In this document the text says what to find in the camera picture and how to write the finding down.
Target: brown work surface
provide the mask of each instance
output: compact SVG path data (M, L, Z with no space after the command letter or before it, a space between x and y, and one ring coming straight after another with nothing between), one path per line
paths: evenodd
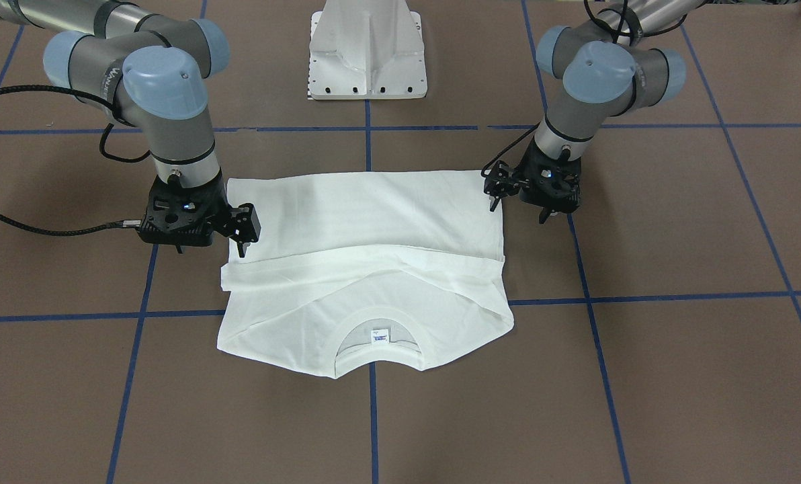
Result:
M367 103L306 99L325 0L137 3L228 36L206 80L225 177L480 169L558 99L530 40L583 6L407 1L428 95ZM0 22L0 86L48 83L53 34ZM801 3L708 5L640 46L684 58L683 91L606 120L572 217L503 202L516 327L434 370L329 380L219 352L223 238L177 255L0 223L0 482L801 482ZM0 211L140 218L155 169L103 159L105 125L1 96ZM119 126L108 149L146 141Z

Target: shirt label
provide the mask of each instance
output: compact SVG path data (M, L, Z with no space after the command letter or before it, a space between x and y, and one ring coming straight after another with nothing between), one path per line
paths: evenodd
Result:
M371 344L388 344L388 328L370 330Z

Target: white t-shirt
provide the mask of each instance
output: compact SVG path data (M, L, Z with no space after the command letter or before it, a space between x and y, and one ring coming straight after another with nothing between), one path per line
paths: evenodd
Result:
M337 378L377 360L447 364L513 327L501 210L477 171L228 182L260 242L222 267L225 352Z

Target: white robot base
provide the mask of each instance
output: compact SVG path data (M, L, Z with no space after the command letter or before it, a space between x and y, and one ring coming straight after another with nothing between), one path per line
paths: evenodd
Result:
M406 0L327 0L311 16L308 98L427 94L421 16Z

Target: robotic arm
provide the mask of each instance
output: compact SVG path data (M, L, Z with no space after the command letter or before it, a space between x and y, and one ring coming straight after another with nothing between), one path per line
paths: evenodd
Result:
M686 66L677 52L635 46L646 36L664 33L658 30L704 3L629 0L626 6L602 9L579 27L548 30L538 44L536 62L562 80L562 89L517 168L509 171L506 163L495 160L489 172L482 171L484 192L493 197L491 209L518 193L521 201L541 206L539 223L579 208L581 156L603 121L667 101L684 85Z
M216 24L114 0L0 0L0 19L59 30L43 59L51 82L101 97L108 105L87 104L146 135L157 177L145 216L134 221L142 240L179 250L210 245L219 232L241 256L257 242L254 207L228 205L216 158L203 81L229 61Z

